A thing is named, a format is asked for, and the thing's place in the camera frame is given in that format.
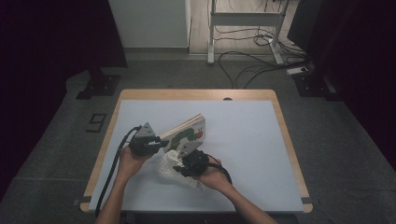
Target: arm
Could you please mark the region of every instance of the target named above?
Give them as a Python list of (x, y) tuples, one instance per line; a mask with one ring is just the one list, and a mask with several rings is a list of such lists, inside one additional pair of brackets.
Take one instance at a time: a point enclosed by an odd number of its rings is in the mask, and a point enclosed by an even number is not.
[(207, 187), (218, 190), (221, 194), (227, 197), (235, 206), (236, 211), (245, 218), (250, 224), (275, 224), (268, 214), (262, 211), (254, 203), (246, 199), (238, 190), (228, 182), (227, 177), (219, 169), (208, 167), (207, 170), (200, 176), (195, 177)]
[(135, 175), (143, 163), (151, 156), (138, 157), (131, 152), (129, 147), (122, 149), (120, 153), (119, 170), (114, 180), (113, 188), (108, 195), (103, 209), (99, 213), (95, 224), (118, 224), (120, 223), (120, 211), (122, 207), (123, 193), (131, 176)]

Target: book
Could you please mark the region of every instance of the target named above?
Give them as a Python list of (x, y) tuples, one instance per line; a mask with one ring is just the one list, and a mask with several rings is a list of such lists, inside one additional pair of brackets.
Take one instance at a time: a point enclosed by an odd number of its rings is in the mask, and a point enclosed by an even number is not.
[(177, 125), (175, 128), (160, 135), (161, 140), (169, 140), (163, 152), (169, 150), (180, 151), (183, 145), (190, 141), (201, 141), (205, 138), (205, 117), (198, 114), (193, 118)]

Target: white metal frame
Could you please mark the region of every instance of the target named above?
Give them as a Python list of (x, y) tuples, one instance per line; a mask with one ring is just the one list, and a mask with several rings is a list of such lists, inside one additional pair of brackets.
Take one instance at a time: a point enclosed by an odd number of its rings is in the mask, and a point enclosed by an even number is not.
[(215, 41), (213, 36), (215, 26), (275, 26), (275, 33), (273, 38), (269, 40), (269, 44), (276, 63), (283, 64), (282, 57), (280, 56), (280, 47), (277, 42), (288, 5), (289, 0), (285, 0), (285, 4), (280, 12), (216, 12), (216, 0), (212, 0), (207, 62), (213, 64), (215, 61)]

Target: person's right hand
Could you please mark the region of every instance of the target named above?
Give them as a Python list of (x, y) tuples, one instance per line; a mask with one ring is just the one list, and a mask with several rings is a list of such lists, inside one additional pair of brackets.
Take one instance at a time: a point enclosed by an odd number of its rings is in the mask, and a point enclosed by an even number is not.
[[(215, 164), (218, 164), (219, 162), (219, 164), (221, 164), (221, 160), (215, 161), (211, 157), (209, 157), (209, 162)], [(206, 171), (203, 174), (194, 176), (193, 178), (199, 180), (208, 188), (216, 189), (219, 191), (222, 191), (232, 185), (230, 184), (230, 182), (228, 182), (228, 179), (224, 173), (222, 173), (218, 168), (210, 166), (206, 168)]]

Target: person's left hand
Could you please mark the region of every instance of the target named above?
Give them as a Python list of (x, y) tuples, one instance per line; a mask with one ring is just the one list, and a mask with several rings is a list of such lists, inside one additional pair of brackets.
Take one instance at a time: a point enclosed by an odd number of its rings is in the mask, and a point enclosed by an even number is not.
[(120, 153), (120, 164), (117, 178), (127, 181), (131, 176), (135, 175), (140, 170), (143, 163), (151, 157), (152, 155), (144, 157), (136, 156), (128, 146), (124, 147)]

